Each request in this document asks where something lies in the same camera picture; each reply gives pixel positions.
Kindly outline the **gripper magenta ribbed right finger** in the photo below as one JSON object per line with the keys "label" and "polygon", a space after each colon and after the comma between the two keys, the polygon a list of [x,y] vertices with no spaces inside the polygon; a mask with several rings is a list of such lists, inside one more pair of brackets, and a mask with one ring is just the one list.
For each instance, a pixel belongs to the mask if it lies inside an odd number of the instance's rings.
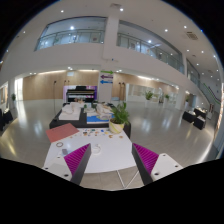
{"label": "gripper magenta ribbed right finger", "polygon": [[132,144],[132,155],[144,185],[182,169],[168,154],[157,154],[136,143]]}

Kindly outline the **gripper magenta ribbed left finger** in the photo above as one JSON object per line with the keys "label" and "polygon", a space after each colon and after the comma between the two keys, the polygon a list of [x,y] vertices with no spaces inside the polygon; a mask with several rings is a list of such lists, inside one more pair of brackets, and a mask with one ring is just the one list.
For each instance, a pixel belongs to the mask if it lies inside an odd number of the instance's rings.
{"label": "gripper magenta ribbed left finger", "polygon": [[48,162],[43,170],[68,180],[76,185],[81,183],[91,156],[91,145],[84,145],[66,156],[57,156]]}

